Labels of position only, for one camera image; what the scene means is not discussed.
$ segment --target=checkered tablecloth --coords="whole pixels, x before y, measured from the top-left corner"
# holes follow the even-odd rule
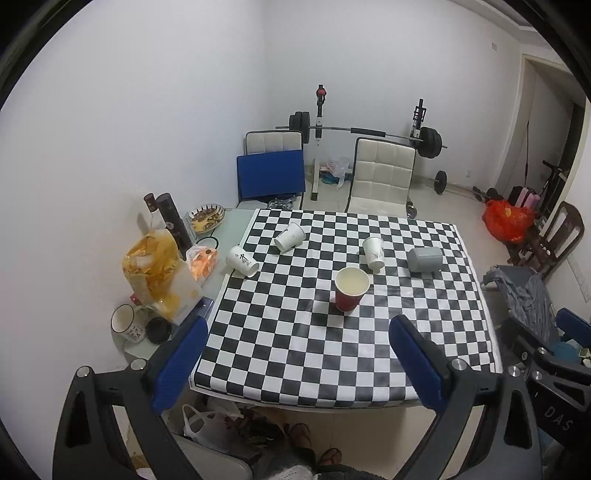
[[[290,222],[307,239],[280,255],[273,237]],[[384,240],[385,268],[373,274],[361,243]],[[358,408],[416,402],[388,340],[404,314],[448,357],[493,370],[478,280],[453,225],[376,215],[259,210],[243,247],[262,262],[252,278],[234,272],[216,300],[207,346],[191,386],[262,403]],[[444,265],[413,274],[406,254],[439,247]],[[360,267],[372,286],[353,312],[333,304],[335,275]]]

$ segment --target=chair backrest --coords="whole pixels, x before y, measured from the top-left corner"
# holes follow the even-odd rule
[[[302,149],[301,132],[293,130],[248,132],[244,140],[245,155]]]
[[[559,219],[563,220],[556,228]],[[557,262],[560,262],[574,250],[584,233],[585,226],[580,212],[574,205],[562,202],[550,227],[546,230],[544,240],[548,242],[550,250],[556,255]]]
[[[415,149],[387,140],[358,138],[353,162],[351,198],[406,206]]]

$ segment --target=bowl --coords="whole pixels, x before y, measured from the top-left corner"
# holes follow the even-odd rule
[[[197,235],[215,230],[222,223],[226,209],[221,205],[211,203],[189,212],[189,221]]]

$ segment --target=paper cup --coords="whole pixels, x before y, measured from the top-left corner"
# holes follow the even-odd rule
[[[297,247],[306,240],[306,233],[297,223],[290,223],[287,230],[281,232],[274,240],[275,246],[281,253],[287,252],[290,248]]]
[[[355,307],[359,305],[370,286],[367,273],[356,267],[339,270],[336,274],[335,283],[335,303],[341,312],[355,310]]]
[[[230,250],[226,257],[228,267],[234,268],[245,277],[253,277],[261,269],[261,263],[255,261],[252,255],[242,247],[236,246]]]
[[[363,242],[363,251],[369,268],[374,272],[383,269],[384,263],[384,241],[377,236],[369,237]]]

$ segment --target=door frame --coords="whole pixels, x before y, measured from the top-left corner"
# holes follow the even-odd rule
[[[556,63],[554,61],[534,56],[531,54],[522,53],[521,54],[521,69],[519,71],[519,85],[517,90],[517,98],[515,100],[515,106],[513,109],[513,116],[511,119],[511,127],[509,129],[509,134],[507,137],[507,141],[505,143],[505,148],[503,153],[501,154],[501,158],[499,159],[499,163],[497,164],[495,174],[493,176],[492,185],[498,190],[498,192],[504,192],[507,188],[508,182],[511,179],[511,174],[517,164],[519,153],[521,152],[521,147],[523,145],[526,130],[527,130],[527,121],[531,115],[531,108],[533,105],[534,99],[534,83],[535,83],[535,68],[532,64],[533,62],[543,63],[550,67],[556,68],[561,70],[562,72],[571,73],[571,71],[566,67],[566,65],[562,65],[560,63]],[[579,141],[579,147],[577,149],[576,156],[573,161],[573,167],[571,169],[569,178],[564,186],[564,190],[560,195],[560,198],[556,205],[559,205],[562,202],[570,189],[570,186],[573,183],[574,176],[576,175],[577,169],[579,168],[581,156],[583,155],[583,150],[586,145],[587,135],[589,134],[589,121],[591,116],[591,103],[587,100],[585,105],[585,114],[584,114],[584,121],[583,121],[583,129],[581,130],[581,137]],[[554,208],[550,218],[553,218],[556,214],[557,208]]]

